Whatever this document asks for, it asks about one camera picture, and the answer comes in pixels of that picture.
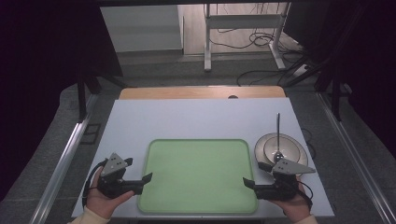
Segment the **white table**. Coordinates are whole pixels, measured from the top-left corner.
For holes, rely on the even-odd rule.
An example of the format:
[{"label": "white table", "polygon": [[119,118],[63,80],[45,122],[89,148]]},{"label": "white table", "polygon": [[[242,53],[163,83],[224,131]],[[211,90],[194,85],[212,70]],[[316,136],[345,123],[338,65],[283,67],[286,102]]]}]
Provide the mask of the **white table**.
[{"label": "white table", "polygon": [[[117,152],[123,159],[134,158],[134,164],[127,168],[124,179],[135,180],[142,177],[149,143],[155,139],[243,139],[249,145],[256,184],[272,184],[273,178],[259,170],[255,162],[254,147],[260,137],[276,131],[276,113],[281,114],[281,132],[302,143],[308,155],[308,166],[315,168],[289,98],[118,100],[113,106],[92,168],[99,161],[108,158],[112,152]],[[303,175],[302,181],[315,194],[312,214],[317,217],[334,216],[318,173]],[[143,214],[137,207],[137,197],[139,196],[119,206],[113,217],[138,219],[284,217],[279,207],[265,200],[259,200],[258,209],[249,215]],[[81,212],[79,199],[72,216],[76,217]]]}]

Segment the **human hand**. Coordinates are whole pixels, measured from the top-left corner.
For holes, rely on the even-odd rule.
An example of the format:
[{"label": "human hand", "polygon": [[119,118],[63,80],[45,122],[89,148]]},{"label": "human hand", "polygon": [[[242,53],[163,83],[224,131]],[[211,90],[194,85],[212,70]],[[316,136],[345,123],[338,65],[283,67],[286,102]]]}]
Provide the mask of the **human hand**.
[{"label": "human hand", "polygon": [[134,196],[134,192],[128,191],[115,199],[107,198],[101,191],[99,191],[99,189],[96,188],[102,170],[103,167],[100,167],[99,170],[96,171],[93,178],[90,192],[87,196],[87,208],[100,217],[110,219],[113,215],[114,210],[120,204],[128,201],[128,199]]},{"label": "human hand", "polygon": [[[299,183],[299,190],[304,191],[303,185]],[[298,222],[306,217],[311,216],[309,207],[306,200],[300,195],[296,194],[294,198],[288,201],[270,201],[281,207],[285,215],[290,219],[291,222]]]}]

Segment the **silver plate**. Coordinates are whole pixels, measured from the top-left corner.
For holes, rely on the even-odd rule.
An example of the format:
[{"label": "silver plate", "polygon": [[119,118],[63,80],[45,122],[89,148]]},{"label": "silver plate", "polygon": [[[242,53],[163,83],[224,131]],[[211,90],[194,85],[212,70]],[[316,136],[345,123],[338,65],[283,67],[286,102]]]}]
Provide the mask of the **silver plate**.
[{"label": "silver plate", "polygon": [[[268,141],[271,141],[271,139],[276,139],[276,133],[268,133],[265,136],[261,137],[259,139],[259,141],[257,141],[256,143],[256,147],[254,149],[254,153],[256,156],[256,161],[261,161],[270,165],[275,165],[274,164],[274,158],[268,158],[267,155],[270,155],[270,153],[266,153],[264,152],[264,147],[265,145],[268,143]],[[287,148],[282,148],[282,141],[283,143],[287,143],[287,145],[289,145],[290,143],[292,143],[292,147],[291,148],[296,148],[296,150],[299,150],[299,156],[294,155],[293,153],[288,153],[288,149]],[[282,152],[282,154],[284,154],[285,159],[288,159],[291,161],[296,161],[298,163],[300,163],[301,165],[308,165],[308,158],[306,156],[306,152],[305,149],[303,148],[303,146],[301,146],[301,144],[299,142],[297,142],[294,138],[285,135],[283,133],[281,133],[279,135],[279,144],[281,145],[281,149],[280,151]]]}]

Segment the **metal plate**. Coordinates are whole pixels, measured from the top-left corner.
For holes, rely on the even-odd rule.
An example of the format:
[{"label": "metal plate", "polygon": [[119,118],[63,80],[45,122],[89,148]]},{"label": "metal plate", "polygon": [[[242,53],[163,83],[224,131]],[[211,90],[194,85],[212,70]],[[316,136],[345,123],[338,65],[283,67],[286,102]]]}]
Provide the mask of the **metal plate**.
[{"label": "metal plate", "polygon": [[[256,160],[257,161],[261,161],[270,165],[275,165],[274,164],[274,158],[268,158],[267,155],[265,155],[264,152],[264,148],[268,147],[268,142],[272,141],[271,139],[276,139],[276,133],[268,133],[265,136],[261,137],[259,139],[259,141],[256,143],[256,146],[254,148],[254,153],[256,156]],[[301,165],[308,165],[308,158],[306,156],[306,152],[303,148],[303,146],[301,146],[301,144],[299,142],[297,142],[294,138],[285,135],[283,133],[281,133],[279,135],[279,141],[280,141],[280,145],[282,146],[282,143],[288,146],[291,146],[289,148],[292,149],[287,149],[287,148],[282,148],[281,152],[284,154],[285,158],[290,160],[290,159],[294,159],[291,161],[296,161],[298,163],[300,163]],[[294,152],[294,150],[297,150],[300,152],[298,159],[295,159],[296,156],[291,155],[293,154],[292,152]]]}]

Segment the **cable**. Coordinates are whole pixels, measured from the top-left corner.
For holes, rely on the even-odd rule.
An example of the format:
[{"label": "cable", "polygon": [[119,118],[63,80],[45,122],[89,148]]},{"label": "cable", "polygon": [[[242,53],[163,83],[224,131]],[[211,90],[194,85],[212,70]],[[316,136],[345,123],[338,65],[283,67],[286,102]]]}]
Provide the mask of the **cable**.
[{"label": "cable", "polygon": [[235,47],[235,46],[231,46],[231,45],[226,45],[226,44],[221,44],[221,43],[213,42],[213,40],[211,40],[210,38],[209,38],[209,41],[210,41],[212,44],[214,44],[214,45],[220,45],[220,46],[224,46],[224,47],[228,47],[228,48],[232,48],[232,49],[245,49],[245,48],[247,48],[247,47],[249,47],[249,46],[251,46],[251,45],[254,44],[254,43],[250,43],[250,44],[248,44],[248,45],[246,45],[246,46],[243,46],[243,47]]},{"label": "cable", "polygon": [[268,7],[270,6],[269,3],[267,3],[267,9],[265,10],[265,14],[268,14]]},{"label": "cable", "polygon": [[280,5],[280,3],[277,3],[276,14],[279,11],[279,5]]},{"label": "cable", "polygon": [[259,3],[256,3],[256,4],[254,5],[254,8],[259,9],[258,6],[259,6]]},{"label": "cable", "polygon": [[221,31],[220,29],[218,29],[218,32],[221,34],[225,34],[225,33],[231,32],[231,31],[235,31],[235,30],[238,30],[238,29],[230,29],[230,30],[225,30],[225,31]]},{"label": "cable", "polygon": [[286,55],[290,55],[290,54],[301,54],[301,55],[303,55],[303,56],[305,56],[305,54],[303,53],[303,52],[300,52],[300,51],[287,51],[287,52],[284,52],[283,54],[282,54],[282,59],[283,60],[285,60],[286,62],[288,62],[288,63],[295,63],[295,62],[293,62],[293,61],[291,61],[290,59],[287,59],[285,56]]},{"label": "cable", "polygon": [[[268,76],[268,77],[274,77],[274,76],[277,76],[277,75],[278,75],[278,74],[273,74],[273,75]],[[260,78],[260,79],[258,79],[258,80],[251,81],[248,85],[251,86],[251,85],[253,85],[253,83],[262,81],[262,80],[264,80],[265,78],[268,78],[268,77],[263,77],[263,78]]]},{"label": "cable", "polygon": [[225,13],[228,15],[227,8],[225,8],[225,4],[223,4],[223,8],[224,8]]},{"label": "cable", "polygon": [[82,207],[84,207],[84,206],[87,204],[88,193],[89,193],[90,189],[93,189],[93,188],[90,188],[92,176],[95,174],[95,171],[96,171],[99,167],[106,165],[107,161],[108,161],[108,159],[105,159],[104,161],[99,162],[99,163],[92,169],[90,175],[88,176],[87,181],[85,181],[84,190],[82,191],[82,200],[81,200],[81,202],[82,202]]},{"label": "cable", "polygon": [[309,189],[309,191],[311,191],[311,197],[309,197],[309,199],[313,199],[314,198],[314,191],[311,188],[309,188],[309,186],[306,185],[304,182],[301,182],[301,181],[298,181],[298,180],[297,180],[297,182],[302,184],[302,185],[304,185],[304,186],[306,186]]},{"label": "cable", "polygon": [[[258,43],[256,43],[256,41],[258,39],[265,40],[266,42],[264,44],[258,44]],[[256,28],[256,32],[252,33],[249,36],[249,40],[250,40],[250,43],[253,43],[257,47],[264,47],[264,46],[268,45],[271,40],[274,40],[274,37],[272,35],[269,35],[264,32],[257,32],[257,28]]]},{"label": "cable", "polygon": [[293,70],[294,68],[296,68],[296,66],[298,65],[298,64],[301,64],[301,63],[303,63],[303,62],[305,62],[306,60],[308,60],[308,58],[306,57],[306,56],[303,56],[303,57],[301,57],[297,62],[295,62],[283,75],[282,75],[282,77],[277,81],[277,83],[276,83],[276,85],[277,86],[281,86],[280,85],[280,81],[283,79],[283,77],[285,77],[286,76],[286,74],[290,71],[290,70]]},{"label": "cable", "polygon": [[239,83],[239,79],[241,79],[241,77],[243,77],[243,76],[245,76],[245,75],[247,75],[247,74],[249,74],[249,73],[264,73],[264,72],[275,72],[275,73],[279,73],[279,71],[269,71],[269,70],[253,70],[253,71],[247,71],[247,72],[245,72],[245,73],[242,73],[241,75],[239,75],[239,76],[236,78],[236,85],[238,85],[238,86],[240,87],[241,84]]},{"label": "cable", "polygon": [[301,131],[306,131],[309,135],[307,136],[307,139],[305,139],[306,145],[308,146],[308,150],[311,153],[311,158],[314,160],[317,157],[317,150],[315,147],[310,143],[312,140],[312,133],[309,132],[309,130],[302,128]]}]

